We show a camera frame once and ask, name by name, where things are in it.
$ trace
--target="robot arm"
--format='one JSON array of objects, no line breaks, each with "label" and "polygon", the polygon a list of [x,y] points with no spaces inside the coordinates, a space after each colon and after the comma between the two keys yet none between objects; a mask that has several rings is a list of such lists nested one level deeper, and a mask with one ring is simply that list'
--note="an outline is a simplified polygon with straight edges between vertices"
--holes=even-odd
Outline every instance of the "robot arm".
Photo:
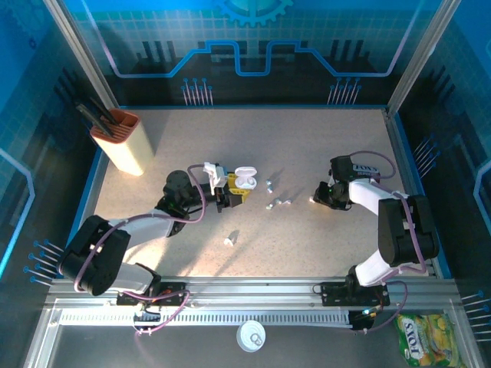
[{"label": "robot arm", "polygon": [[[436,257],[439,247],[427,198],[385,189],[375,179],[378,170],[365,168],[353,164],[350,156],[335,157],[331,160],[331,178],[321,182],[313,200],[345,211],[359,204],[378,216],[378,250],[350,272],[356,284],[370,287],[383,284],[396,273],[417,270],[408,267],[419,263],[416,246],[425,260]],[[402,199],[409,205],[411,221]],[[417,245],[411,237],[410,222]]]},{"label": "robot arm", "polygon": [[[218,212],[244,202],[249,190],[236,186],[237,177],[227,173],[222,166],[205,163],[204,171],[209,182],[200,184],[204,202],[216,203]],[[138,221],[105,220],[93,215],[81,226],[58,262],[58,271],[76,280],[84,264],[87,265],[78,286],[97,296],[105,291],[126,290],[153,296],[152,288],[160,283],[160,276],[141,264],[123,264],[124,253],[135,245],[156,238],[168,238],[178,234],[189,220],[191,212],[199,211],[203,199],[196,186],[192,186],[184,171],[174,171],[167,176],[163,197],[156,207],[146,214],[136,216]],[[94,246],[109,231],[110,235],[87,262]]]}]

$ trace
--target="knife block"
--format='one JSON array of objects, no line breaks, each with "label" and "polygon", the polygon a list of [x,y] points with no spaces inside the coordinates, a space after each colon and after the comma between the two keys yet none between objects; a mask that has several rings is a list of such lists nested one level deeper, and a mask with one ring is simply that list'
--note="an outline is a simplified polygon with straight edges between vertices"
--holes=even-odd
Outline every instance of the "knife block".
[{"label": "knife block", "polygon": [[110,124],[104,117],[101,119],[114,136],[105,135],[96,126],[91,128],[91,136],[119,170],[140,176],[154,156],[141,119],[124,110],[109,111],[119,125]]}]

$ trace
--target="snack bag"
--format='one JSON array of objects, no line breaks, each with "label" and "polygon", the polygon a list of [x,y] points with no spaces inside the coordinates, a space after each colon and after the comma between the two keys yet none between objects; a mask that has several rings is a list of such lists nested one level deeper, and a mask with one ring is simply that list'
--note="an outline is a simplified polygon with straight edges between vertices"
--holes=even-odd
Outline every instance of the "snack bag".
[{"label": "snack bag", "polygon": [[410,366],[466,367],[447,315],[400,314],[394,322],[399,332],[399,350]]}]

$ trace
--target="blue edge trim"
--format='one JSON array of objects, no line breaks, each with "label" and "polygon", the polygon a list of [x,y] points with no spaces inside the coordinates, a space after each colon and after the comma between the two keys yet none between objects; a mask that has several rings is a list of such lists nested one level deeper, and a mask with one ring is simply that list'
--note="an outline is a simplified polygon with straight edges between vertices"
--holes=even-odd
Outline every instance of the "blue edge trim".
[{"label": "blue edge trim", "polygon": [[[318,106],[318,105],[288,105],[288,107],[314,107],[314,106],[323,107],[323,106]],[[236,106],[222,106],[222,108],[230,108],[230,109],[237,108],[237,107]],[[258,108],[256,106],[247,106],[245,108],[250,108],[250,107]],[[366,105],[366,106],[356,105],[356,106],[353,106],[353,108],[355,108],[355,107],[357,109],[360,109],[360,108],[379,109],[379,108],[382,108],[385,106],[383,106],[383,105],[380,105],[380,106],[378,106],[378,105]],[[127,109],[133,108],[135,110],[138,110],[139,108],[146,108],[146,109],[158,109],[158,108],[160,108],[160,109],[161,108],[171,109],[171,108],[173,108],[173,109],[176,109],[176,107],[170,107],[170,106],[162,106],[162,107],[122,106],[121,108],[127,108]],[[407,141],[406,132],[404,131],[402,121],[400,120],[400,117],[399,117],[399,113],[397,113],[395,116],[395,122],[396,122],[397,129],[399,130],[399,134],[400,134],[400,138],[401,138],[401,141],[403,144],[404,152],[406,153],[407,160],[409,162],[411,174],[413,175],[414,182],[416,183],[417,191],[422,193],[422,194],[425,194],[424,188],[423,188],[423,183],[421,182],[420,177],[417,174],[416,163],[414,162],[413,155],[411,154],[409,142]],[[85,183],[84,191],[82,192],[82,197],[80,200],[80,204],[78,205],[77,213],[75,214],[74,224],[71,226],[70,235],[68,236],[68,243],[71,242],[71,239],[77,233],[79,225],[81,223],[82,215],[84,213],[84,209],[85,209],[85,206],[87,204],[89,194],[91,192],[92,182],[94,181],[95,173],[97,171],[97,166],[98,166],[99,161],[101,159],[101,154],[102,154],[102,150],[100,148],[98,148],[96,153],[95,153],[94,161],[92,162],[92,167],[91,167],[91,170],[90,170],[89,175],[87,177],[87,181]],[[438,242],[440,243],[440,252],[438,253],[437,259],[438,259],[438,263],[440,264],[440,269],[441,269],[443,278],[452,278],[452,273],[450,272],[450,269],[448,267],[447,258],[445,257],[445,252],[443,251],[443,247],[441,246],[440,236],[438,235],[438,232],[437,232],[437,237],[438,237]]]},{"label": "blue edge trim", "polygon": [[85,182],[84,191],[82,192],[82,197],[80,198],[80,202],[78,204],[77,213],[74,217],[74,223],[71,226],[70,235],[68,236],[68,241],[65,247],[71,242],[71,239],[74,238],[75,234],[80,227],[82,221],[82,215],[84,214],[85,206],[89,199],[89,194],[91,194],[92,183],[94,182],[95,173],[97,171],[97,167],[99,166],[99,162],[101,161],[102,149],[97,148],[97,151],[94,155],[94,161],[92,161],[91,170],[89,171],[89,175],[87,177],[87,181]]},{"label": "blue edge trim", "polygon": [[[402,141],[404,152],[407,156],[407,161],[409,162],[409,167],[411,170],[411,174],[414,177],[414,182],[416,183],[417,191],[421,194],[426,195],[423,188],[423,183],[421,182],[420,176],[417,173],[416,163],[414,162],[413,155],[411,153],[411,149],[409,147],[409,142],[407,141],[406,132],[404,131],[404,127],[402,126],[402,121],[399,117],[399,113],[395,116],[395,122],[397,126],[397,130],[399,130],[400,140]],[[440,264],[440,270],[442,271],[443,278],[452,278],[452,273],[448,267],[447,258],[445,257],[445,252],[443,251],[442,242],[440,241],[440,236],[437,231],[438,242],[440,243],[440,252],[438,253],[437,259]]]}]

